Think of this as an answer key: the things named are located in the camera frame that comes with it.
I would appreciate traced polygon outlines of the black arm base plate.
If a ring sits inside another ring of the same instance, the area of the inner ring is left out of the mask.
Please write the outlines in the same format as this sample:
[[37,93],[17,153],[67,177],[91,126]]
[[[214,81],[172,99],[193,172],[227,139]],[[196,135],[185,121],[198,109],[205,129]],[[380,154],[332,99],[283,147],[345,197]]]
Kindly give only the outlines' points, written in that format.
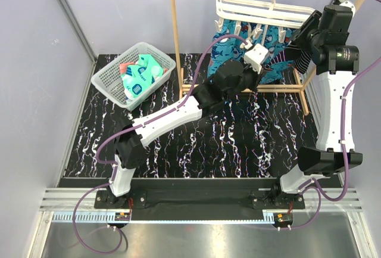
[[132,220],[208,223],[261,219],[264,210],[304,210],[302,196],[281,194],[277,179],[138,179],[120,197],[109,187],[96,193],[95,208],[131,210]]

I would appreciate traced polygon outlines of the white clip hanger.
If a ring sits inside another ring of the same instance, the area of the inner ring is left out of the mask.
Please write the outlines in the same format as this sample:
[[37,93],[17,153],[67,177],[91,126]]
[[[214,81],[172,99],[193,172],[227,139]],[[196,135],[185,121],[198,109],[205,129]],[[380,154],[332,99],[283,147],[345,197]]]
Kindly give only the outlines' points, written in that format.
[[310,7],[280,4],[276,0],[216,0],[219,19],[215,21],[215,26],[216,31],[220,32],[225,20],[233,20],[236,22],[233,31],[238,35],[241,23],[255,23],[256,28],[249,34],[254,39],[265,35],[270,26],[277,27],[278,42],[284,43],[286,29],[299,29],[313,12]]

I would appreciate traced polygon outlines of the mint green sock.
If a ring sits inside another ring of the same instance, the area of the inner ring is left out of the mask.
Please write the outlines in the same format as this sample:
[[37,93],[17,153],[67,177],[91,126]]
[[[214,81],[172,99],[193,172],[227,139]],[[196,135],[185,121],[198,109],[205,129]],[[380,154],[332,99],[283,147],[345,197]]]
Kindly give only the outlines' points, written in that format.
[[164,68],[156,61],[151,54],[140,54],[138,64],[145,68],[154,80],[159,79],[164,73]]
[[121,77],[124,93],[128,101],[139,98],[154,82],[152,76],[140,65],[130,64],[126,74]]

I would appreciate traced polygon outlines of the white plastic basket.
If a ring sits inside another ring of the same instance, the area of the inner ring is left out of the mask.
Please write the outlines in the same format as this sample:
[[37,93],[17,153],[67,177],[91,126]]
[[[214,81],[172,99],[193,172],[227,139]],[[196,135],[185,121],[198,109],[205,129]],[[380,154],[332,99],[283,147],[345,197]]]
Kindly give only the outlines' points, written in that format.
[[156,47],[139,42],[96,72],[93,86],[113,103],[134,110],[162,86],[176,63]]

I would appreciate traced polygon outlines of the blue shark pattern shorts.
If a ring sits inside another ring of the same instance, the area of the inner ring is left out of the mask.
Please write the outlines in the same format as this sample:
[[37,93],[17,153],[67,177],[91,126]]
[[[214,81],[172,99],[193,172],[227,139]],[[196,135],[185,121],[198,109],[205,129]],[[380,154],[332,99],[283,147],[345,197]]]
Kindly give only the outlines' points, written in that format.
[[[283,71],[291,66],[292,61],[279,61],[275,59],[281,55],[289,44],[294,29],[288,27],[266,26],[263,24],[241,22],[239,36],[249,40],[253,45],[261,43],[268,49],[269,55],[264,64],[265,75],[260,84],[273,83],[283,78]],[[214,74],[227,60],[243,60],[245,50],[241,48],[242,42],[235,38],[222,39],[215,44],[211,51],[211,59],[207,76]]]

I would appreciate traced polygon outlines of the aluminium frame post left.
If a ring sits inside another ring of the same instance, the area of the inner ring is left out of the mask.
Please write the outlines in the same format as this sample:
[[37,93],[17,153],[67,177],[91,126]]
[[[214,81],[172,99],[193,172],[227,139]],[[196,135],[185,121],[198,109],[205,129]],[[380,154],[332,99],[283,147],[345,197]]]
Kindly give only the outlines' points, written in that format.
[[76,16],[74,15],[74,12],[70,6],[70,3],[68,0],[57,0],[62,12],[64,13],[69,25],[71,26],[74,34],[77,37],[77,40],[79,41],[81,47],[83,48],[84,52],[90,59],[91,63],[95,63],[98,56],[93,51],[89,41],[87,40],[85,33],[83,29],[80,26],[80,23],[78,22]]

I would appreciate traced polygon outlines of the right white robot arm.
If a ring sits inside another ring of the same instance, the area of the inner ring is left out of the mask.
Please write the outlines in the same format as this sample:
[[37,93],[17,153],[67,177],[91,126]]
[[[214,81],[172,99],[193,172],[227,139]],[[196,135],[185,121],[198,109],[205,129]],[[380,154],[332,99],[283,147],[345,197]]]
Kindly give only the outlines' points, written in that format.
[[292,35],[291,42],[311,56],[324,106],[316,147],[302,147],[298,163],[273,184],[268,200],[277,208],[301,197],[309,185],[322,193],[319,179],[344,173],[363,162],[352,138],[352,94],[359,71],[359,50],[346,44],[354,16],[352,4],[331,4],[315,11]]

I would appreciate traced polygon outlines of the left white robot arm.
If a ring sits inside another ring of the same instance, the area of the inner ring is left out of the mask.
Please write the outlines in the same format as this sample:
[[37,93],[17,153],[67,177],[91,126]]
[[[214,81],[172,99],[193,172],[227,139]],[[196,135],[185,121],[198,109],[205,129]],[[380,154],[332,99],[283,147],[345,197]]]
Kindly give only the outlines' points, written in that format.
[[108,201],[116,208],[127,204],[133,174],[146,161],[146,147],[152,141],[181,125],[221,110],[230,97],[245,89],[256,91],[262,73],[261,64],[228,60],[190,91],[187,98],[129,124],[130,131],[114,140],[117,166],[110,179]]

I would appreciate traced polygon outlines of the black striped sock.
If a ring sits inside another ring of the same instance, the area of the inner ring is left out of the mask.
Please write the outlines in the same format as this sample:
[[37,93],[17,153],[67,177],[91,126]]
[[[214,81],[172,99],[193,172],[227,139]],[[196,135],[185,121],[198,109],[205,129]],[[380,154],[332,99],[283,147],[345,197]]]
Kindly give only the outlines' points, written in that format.
[[277,63],[295,63],[297,59],[302,55],[303,50],[296,45],[290,43],[283,51],[279,52],[273,59],[271,59],[266,65],[265,69],[270,70],[272,65]]
[[296,59],[293,62],[294,68],[300,74],[306,74],[311,63],[311,55],[303,50],[299,50]]

